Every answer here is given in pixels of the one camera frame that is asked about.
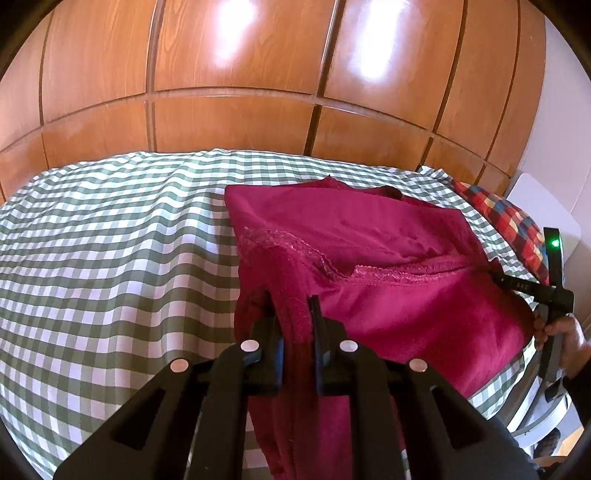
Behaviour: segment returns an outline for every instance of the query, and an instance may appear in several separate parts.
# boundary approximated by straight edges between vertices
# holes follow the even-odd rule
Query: wood grain
[[[458,181],[474,183],[483,165],[478,156],[435,138],[425,165],[442,168]]]
[[[155,87],[315,93],[335,0],[168,0]]]
[[[463,0],[348,0],[326,96],[432,128]]]
[[[489,192],[503,195],[509,186],[509,175],[504,174],[492,165],[487,165],[478,181],[478,185]]]
[[[485,157],[515,66],[516,0],[469,0],[456,75],[437,132]]]
[[[145,92],[155,0],[65,0],[43,65],[46,121]]]
[[[323,108],[312,156],[415,170],[428,138],[409,125]]]
[[[521,5],[517,68],[505,116],[488,161],[509,175],[521,160],[542,93],[546,60],[544,15],[528,0]]]
[[[148,149],[145,102],[123,99],[47,125],[43,140],[50,167]]]
[[[35,175],[47,170],[41,134],[32,134],[0,153],[0,184],[8,200]]]
[[[312,105],[262,96],[161,98],[154,102],[160,152],[226,148],[302,154]]]
[[[0,81],[0,150],[39,128],[39,72],[49,16],[41,20]]]

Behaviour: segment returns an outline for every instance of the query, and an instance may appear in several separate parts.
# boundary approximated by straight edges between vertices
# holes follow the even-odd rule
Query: pink garment
[[[533,314],[498,288],[462,213],[356,190],[330,177],[298,186],[228,186],[240,255],[236,338],[270,293],[285,339],[284,388],[254,398],[255,435],[275,479],[350,479],[349,405],[318,397],[307,298],[382,358],[420,357],[470,396],[527,344]]]

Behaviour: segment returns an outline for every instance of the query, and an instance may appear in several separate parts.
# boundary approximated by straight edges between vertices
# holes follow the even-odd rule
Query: bed
[[[233,342],[238,257],[224,187],[327,175],[461,210],[489,258],[533,279],[452,178],[426,166],[212,150],[45,171],[0,208],[0,418],[42,478],[172,359],[214,358]],[[470,398],[486,418],[534,351]],[[269,478],[247,430],[243,478]]]

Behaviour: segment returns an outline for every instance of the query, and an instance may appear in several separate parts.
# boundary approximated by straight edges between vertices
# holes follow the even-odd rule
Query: colorful plaid pillowcase
[[[501,234],[531,274],[547,285],[544,236],[532,218],[506,198],[477,185],[453,180],[453,189]]]

